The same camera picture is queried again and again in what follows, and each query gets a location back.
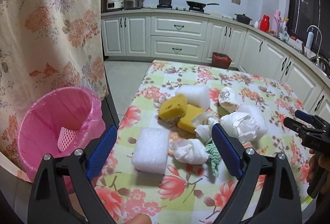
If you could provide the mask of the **right hand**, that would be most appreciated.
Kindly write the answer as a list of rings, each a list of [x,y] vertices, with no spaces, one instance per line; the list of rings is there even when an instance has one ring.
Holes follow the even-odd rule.
[[[309,170],[307,176],[308,183],[314,179],[319,167],[330,171],[329,157],[324,155],[317,155],[316,151],[312,149],[309,150],[309,153],[312,155],[312,157],[309,159]]]

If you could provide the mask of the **left hand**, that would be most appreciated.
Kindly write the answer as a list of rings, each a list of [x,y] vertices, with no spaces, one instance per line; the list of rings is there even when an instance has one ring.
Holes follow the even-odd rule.
[[[151,218],[145,214],[138,214],[133,217],[130,221],[127,221],[126,224],[151,224]]]

